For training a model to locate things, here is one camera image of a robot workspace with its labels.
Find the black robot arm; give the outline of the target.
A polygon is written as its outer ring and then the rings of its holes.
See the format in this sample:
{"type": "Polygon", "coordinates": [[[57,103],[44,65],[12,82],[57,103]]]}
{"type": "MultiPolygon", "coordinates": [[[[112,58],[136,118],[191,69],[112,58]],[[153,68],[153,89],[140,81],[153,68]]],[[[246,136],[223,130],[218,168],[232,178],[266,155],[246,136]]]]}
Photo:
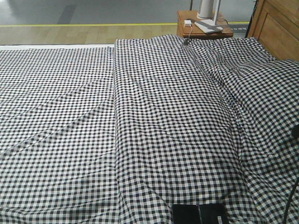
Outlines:
{"type": "Polygon", "coordinates": [[[292,136],[295,139],[299,137],[299,125],[296,125],[292,128],[292,136]]]}

